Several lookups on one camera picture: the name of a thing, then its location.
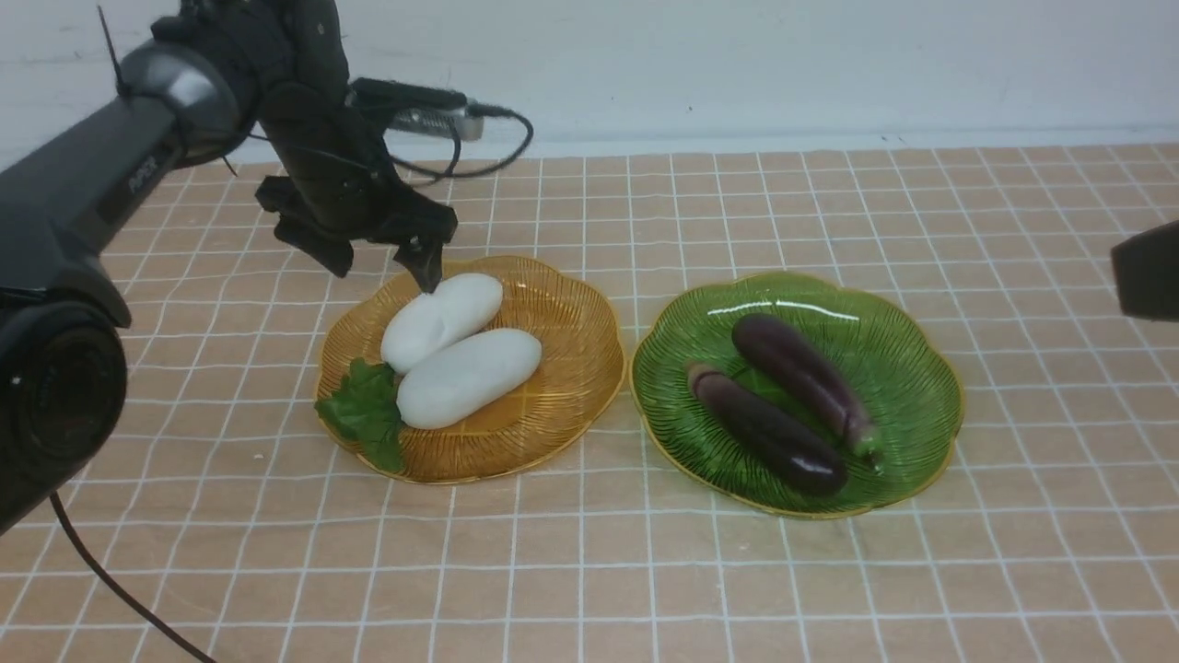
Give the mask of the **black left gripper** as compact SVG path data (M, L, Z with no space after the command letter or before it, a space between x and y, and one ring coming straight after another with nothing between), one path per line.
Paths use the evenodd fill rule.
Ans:
M349 100L349 88L335 97L302 83L270 88L261 127L284 175L265 178L253 197L268 214L279 214L274 238L332 276L350 273L349 239L391 243L396 263L422 294L433 294L457 215L402 180L382 130Z

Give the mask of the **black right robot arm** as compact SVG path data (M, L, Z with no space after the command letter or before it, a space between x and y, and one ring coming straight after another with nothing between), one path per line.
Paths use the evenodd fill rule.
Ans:
M1111 248L1117 302L1128 319L1178 320L1178 222L1171 221Z

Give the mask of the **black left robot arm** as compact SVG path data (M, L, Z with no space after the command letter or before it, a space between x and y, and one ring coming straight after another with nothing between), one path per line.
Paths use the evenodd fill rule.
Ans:
M4 531L95 457L121 418L131 326L101 252L177 169L265 131L284 176L276 235L345 276L358 239L395 245L424 291L457 229L400 176L351 104L332 1L184 1L116 63L116 97L4 169Z

